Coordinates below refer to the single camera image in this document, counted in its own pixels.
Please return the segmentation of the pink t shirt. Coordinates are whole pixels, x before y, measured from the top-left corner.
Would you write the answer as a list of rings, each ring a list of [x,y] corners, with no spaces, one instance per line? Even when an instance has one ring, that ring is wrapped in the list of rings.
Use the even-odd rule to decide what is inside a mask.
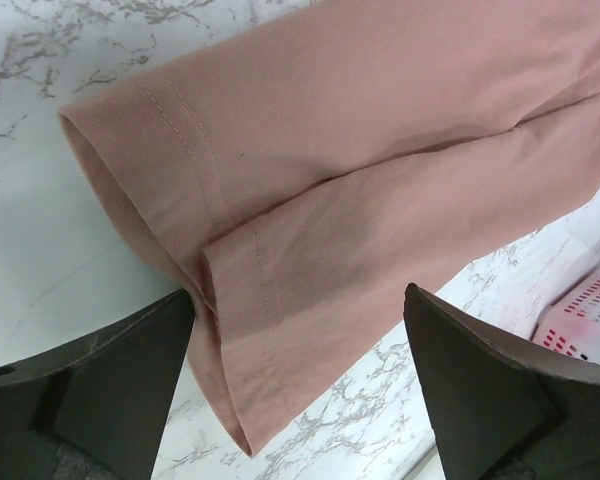
[[[129,247],[192,296],[190,361],[258,454],[407,285],[600,187],[600,1],[322,1],[65,106]]]

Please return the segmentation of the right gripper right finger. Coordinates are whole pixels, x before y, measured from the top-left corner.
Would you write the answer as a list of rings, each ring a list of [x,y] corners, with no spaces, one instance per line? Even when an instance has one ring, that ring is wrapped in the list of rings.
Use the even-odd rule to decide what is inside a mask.
[[[600,365],[478,320],[414,283],[404,322],[448,479],[600,479]]]

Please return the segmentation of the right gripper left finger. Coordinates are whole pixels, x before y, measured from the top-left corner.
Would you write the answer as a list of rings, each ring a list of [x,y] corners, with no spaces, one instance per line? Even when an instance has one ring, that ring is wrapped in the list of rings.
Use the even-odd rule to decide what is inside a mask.
[[[0,479],[148,479],[195,311],[176,291],[0,366]]]

